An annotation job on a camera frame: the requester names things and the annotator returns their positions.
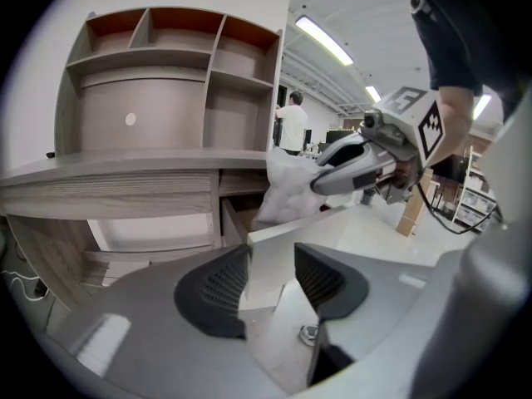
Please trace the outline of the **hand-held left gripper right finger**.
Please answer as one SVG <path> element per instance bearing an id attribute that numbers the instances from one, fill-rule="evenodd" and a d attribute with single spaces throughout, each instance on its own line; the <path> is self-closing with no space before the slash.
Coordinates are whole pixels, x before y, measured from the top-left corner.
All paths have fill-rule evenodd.
<path id="1" fill-rule="evenodd" d="M 523 392 L 530 239 L 494 230 L 433 267 L 294 247 L 318 315 L 312 392 Z"/>

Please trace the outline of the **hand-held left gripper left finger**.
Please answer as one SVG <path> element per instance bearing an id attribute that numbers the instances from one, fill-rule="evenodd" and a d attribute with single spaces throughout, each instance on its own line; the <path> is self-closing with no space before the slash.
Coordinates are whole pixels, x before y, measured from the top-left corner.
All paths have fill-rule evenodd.
<path id="1" fill-rule="evenodd" d="M 238 245 L 137 270 L 103 288 L 43 340 L 88 398 L 282 398 L 246 345 Z"/>

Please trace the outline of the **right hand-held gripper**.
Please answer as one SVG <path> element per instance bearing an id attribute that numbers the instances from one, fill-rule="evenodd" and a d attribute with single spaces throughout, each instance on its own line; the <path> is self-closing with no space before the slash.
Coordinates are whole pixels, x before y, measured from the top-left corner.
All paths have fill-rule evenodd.
<path id="1" fill-rule="evenodd" d="M 340 195 L 376 186 L 388 204 L 408 200 L 446 136 L 436 93 L 411 86 L 397 88 L 366 111 L 360 133 L 334 141 L 317 157 L 318 166 L 335 168 L 311 182 L 314 193 Z M 387 154 L 373 154 L 371 142 Z"/>

